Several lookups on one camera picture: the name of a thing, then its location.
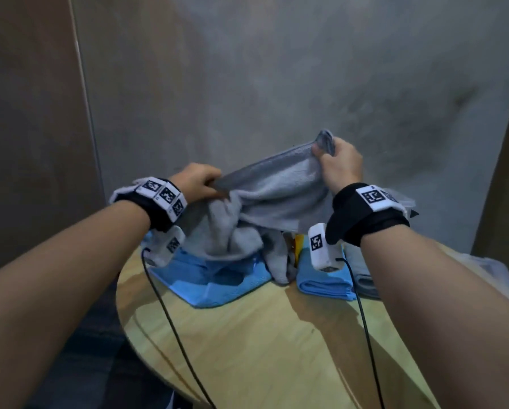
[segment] hand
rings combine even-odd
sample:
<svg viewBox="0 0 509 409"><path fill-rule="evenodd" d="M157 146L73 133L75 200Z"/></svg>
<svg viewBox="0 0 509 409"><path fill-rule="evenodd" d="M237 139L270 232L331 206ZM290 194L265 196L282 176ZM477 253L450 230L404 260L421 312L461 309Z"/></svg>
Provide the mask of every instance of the hand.
<svg viewBox="0 0 509 409"><path fill-rule="evenodd" d="M333 194L347 185L362 182L362 156L353 145L334 137L335 156L325 153L316 143L311 147L313 155L323 168L323 179Z"/></svg>
<svg viewBox="0 0 509 409"><path fill-rule="evenodd" d="M210 182L220 178L222 171L211 165L189 164L169 180L173 182L189 204L199 199L220 198L223 194L211 188Z"/></svg>

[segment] black cable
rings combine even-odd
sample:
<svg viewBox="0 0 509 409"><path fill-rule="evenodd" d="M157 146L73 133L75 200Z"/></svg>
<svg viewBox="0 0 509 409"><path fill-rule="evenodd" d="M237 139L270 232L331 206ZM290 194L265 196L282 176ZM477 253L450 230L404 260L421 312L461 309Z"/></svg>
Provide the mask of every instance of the black cable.
<svg viewBox="0 0 509 409"><path fill-rule="evenodd" d="M192 364L190 363L190 359L188 358L188 355L186 354L186 350L184 350L184 346L182 345L182 341L180 337L178 336L177 330L175 329L175 324L173 324L173 321L171 320L171 316L169 315L169 312L167 311L167 308L165 307L165 304L163 304L162 296L159 295L158 290L155 288L154 282L150 278L149 271L146 269L145 264L145 251L149 252L150 249L144 248L141 252L141 260L142 260L142 268L145 269L146 278L149 279L150 285L152 286L152 289L154 290L154 293L156 297L159 300L159 303L162 305L163 312L165 313L165 316L167 317L167 321L169 322L169 325L171 326L171 330L173 330L173 334L175 334L175 337L177 339L178 346L180 347L182 351L182 355L184 356L184 359L186 360L186 364L188 365L188 368L190 369L190 372L192 373L192 376L194 376L194 379L196 379L196 383L198 384L199 388L203 392L203 395L205 396L205 399L207 399L207 402L209 402L209 405L212 409L217 409L213 401L210 399L209 394L201 384L201 381L199 380L198 376L196 375L196 372L194 371L194 368L192 367Z"/></svg>
<svg viewBox="0 0 509 409"><path fill-rule="evenodd" d="M351 266L349 262L345 258L337 258L336 261L343 261L349 268L349 274L351 274L351 280L353 282L353 289L355 290L355 295L357 297L357 302L359 303L360 316L362 318L362 324L364 325L364 334L366 335L366 343L368 344L368 352L370 353L370 360L372 362L372 371L374 373L375 387L378 390L378 398L379 404L381 405L381 409L385 409L385 404L383 403L383 396L381 395L381 386L379 385L378 371L375 368L375 359L374 352L372 351L372 342L370 341L370 333L368 332L368 325L366 324L366 318L364 317L364 310L362 309L362 303L360 302L360 295L356 288L355 276L353 275L353 270L351 270Z"/></svg>

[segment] cloth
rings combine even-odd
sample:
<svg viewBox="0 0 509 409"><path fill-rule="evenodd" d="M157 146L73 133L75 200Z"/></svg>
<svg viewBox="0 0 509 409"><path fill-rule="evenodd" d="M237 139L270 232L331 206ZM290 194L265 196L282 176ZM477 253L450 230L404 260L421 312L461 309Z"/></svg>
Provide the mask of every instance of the cloth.
<svg viewBox="0 0 509 409"><path fill-rule="evenodd" d="M368 271L364 257L359 247L345 243L344 249L346 258L351 266L353 277L355 278L355 285L357 293L366 297L379 299L378 290L375 288L374 281Z"/></svg>
<svg viewBox="0 0 509 409"><path fill-rule="evenodd" d="M206 261L178 249L166 267L150 272L196 308L217 307L271 280L260 253L238 261Z"/></svg>
<svg viewBox="0 0 509 409"><path fill-rule="evenodd" d="M323 130L315 140L334 154L333 136ZM332 214L312 142L261 160L217 180L229 200L200 201L177 224L187 236L183 248L205 260L237 261L261 250L276 282L286 284L287 249L281 231L307 233Z"/></svg>
<svg viewBox="0 0 509 409"><path fill-rule="evenodd" d="M344 268L332 273L315 270L311 265L311 254L308 248L304 248L300 252L296 284L298 289L305 294L340 298L347 301L356 299L353 292L353 281L347 266L344 264Z"/></svg>

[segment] forearm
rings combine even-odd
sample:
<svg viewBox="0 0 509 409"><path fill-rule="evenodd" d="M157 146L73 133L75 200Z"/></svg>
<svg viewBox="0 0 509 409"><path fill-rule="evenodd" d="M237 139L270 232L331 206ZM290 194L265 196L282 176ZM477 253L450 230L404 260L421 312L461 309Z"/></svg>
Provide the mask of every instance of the forearm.
<svg viewBox="0 0 509 409"><path fill-rule="evenodd" d="M0 270L0 407L23 405L149 225L121 201Z"/></svg>
<svg viewBox="0 0 509 409"><path fill-rule="evenodd" d="M404 343L443 407L509 407L509 300L406 226L361 250Z"/></svg>

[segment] round wooden table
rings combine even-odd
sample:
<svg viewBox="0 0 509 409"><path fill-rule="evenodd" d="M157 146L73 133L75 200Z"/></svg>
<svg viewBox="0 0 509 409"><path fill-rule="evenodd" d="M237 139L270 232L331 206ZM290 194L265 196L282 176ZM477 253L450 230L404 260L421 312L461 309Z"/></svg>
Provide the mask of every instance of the round wooden table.
<svg viewBox="0 0 509 409"><path fill-rule="evenodd" d="M219 409L379 408L356 302L305 295L294 283L270 282L230 304L194 309L154 280ZM362 304L386 407L438 407L383 303L363 299ZM120 274L116 305L139 358L206 407L144 275L139 251Z"/></svg>

